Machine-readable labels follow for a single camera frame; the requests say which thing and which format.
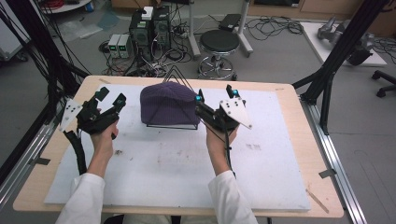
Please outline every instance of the hand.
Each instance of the hand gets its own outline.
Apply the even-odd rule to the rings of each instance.
[[[105,176],[108,161],[114,153],[111,134],[115,134],[116,136],[119,134],[117,123],[118,121],[112,123],[101,133],[91,135],[94,152],[87,173],[101,177]]]
[[[209,151],[210,160],[212,161],[213,169],[216,175],[230,170],[225,158],[225,133],[215,130],[210,125],[206,124],[206,146]],[[236,137],[238,127],[229,135],[229,145]]]

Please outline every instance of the office chair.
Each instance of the office chair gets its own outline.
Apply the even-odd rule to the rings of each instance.
[[[233,64],[224,58],[238,49],[239,39],[236,34],[224,30],[207,31],[201,35],[200,47],[212,54],[212,57],[205,57],[199,63],[198,78],[224,79],[232,76],[232,80],[236,80],[237,75],[233,70]]]
[[[386,96],[385,92],[386,91],[396,91],[396,77],[391,77],[390,75],[383,73],[381,71],[376,70],[372,76],[372,79],[377,80],[379,78],[384,78],[386,81],[392,83],[393,85],[383,87],[379,89],[379,91],[376,93],[376,96],[378,97],[384,97]]]

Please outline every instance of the stool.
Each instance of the stool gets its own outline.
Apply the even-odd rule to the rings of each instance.
[[[236,80],[233,64],[223,57],[234,53],[239,47],[237,35],[224,30],[208,31],[201,35],[200,46],[213,56],[205,57],[199,63],[198,78],[224,79],[232,76],[232,80]]]

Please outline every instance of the white board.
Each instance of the white board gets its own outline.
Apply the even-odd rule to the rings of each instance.
[[[322,62],[326,61],[330,55],[330,52],[332,52],[333,45],[327,39],[318,39],[318,29],[325,23],[300,22],[300,24],[304,27],[304,34],[309,39],[309,43],[315,50],[315,53]],[[387,64],[373,49],[371,49],[370,52],[373,53],[373,55],[366,59],[366,61],[364,61],[359,66],[380,67]]]
[[[205,126],[198,130],[149,128],[140,121],[143,87],[104,85],[110,94],[99,104],[105,111],[120,92],[127,97],[120,112],[120,133],[106,170],[104,204],[213,207],[207,184],[215,177],[205,145]],[[203,89],[205,103],[216,109],[228,98],[225,90]],[[276,94],[239,91],[247,100],[252,130],[240,127],[231,161],[240,189],[253,209],[307,211],[310,204],[295,160]],[[87,164],[92,143],[82,135]],[[78,176],[76,156],[66,150],[45,203],[66,203],[72,179]]]

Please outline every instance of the desk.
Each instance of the desk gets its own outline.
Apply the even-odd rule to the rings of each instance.
[[[82,103],[90,99],[101,84],[133,84],[152,85],[162,82],[159,78],[142,77],[86,77],[75,97]],[[194,88],[223,89],[224,81],[189,80]],[[263,217],[341,217],[344,214],[337,193],[329,177],[322,179],[318,173],[326,170],[320,155],[314,135],[309,127],[304,111],[297,98],[294,88],[289,84],[230,82],[238,90],[273,91],[280,103],[284,120],[289,130],[290,141],[293,145],[296,160],[299,163],[304,184],[312,209],[306,213],[290,212],[255,212]],[[44,204],[44,199],[50,188],[56,169],[67,149],[69,142],[60,132],[56,132],[43,151],[41,157],[50,159],[48,165],[36,165],[20,194],[14,202],[14,209],[18,211],[60,211],[61,205]],[[214,215],[212,209],[192,208],[158,208],[112,206],[104,207],[105,213],[137,213],[137,214],[167,214],[167,215]]]

